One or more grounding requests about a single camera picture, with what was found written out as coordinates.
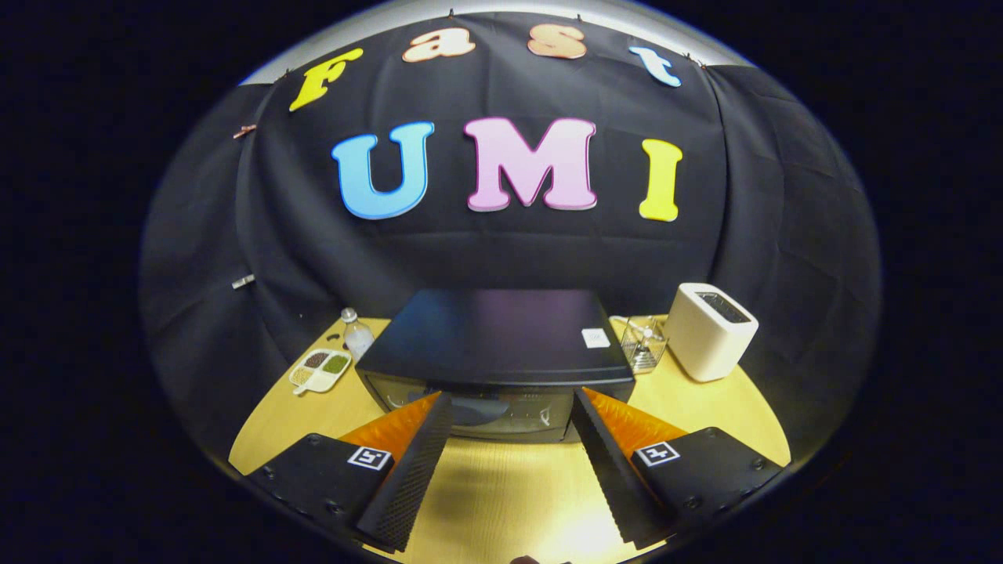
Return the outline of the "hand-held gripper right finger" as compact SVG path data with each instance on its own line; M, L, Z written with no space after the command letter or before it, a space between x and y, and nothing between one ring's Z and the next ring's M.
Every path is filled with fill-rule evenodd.
M723 521L781 465L716 426L687 432L594 389L572 422L624 542L681 541Z

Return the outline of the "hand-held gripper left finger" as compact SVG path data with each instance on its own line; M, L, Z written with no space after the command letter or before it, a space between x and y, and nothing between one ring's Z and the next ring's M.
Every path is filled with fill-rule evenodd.
M308 433L247 480L329 536L404 552L452 424L434 392L340 438Z

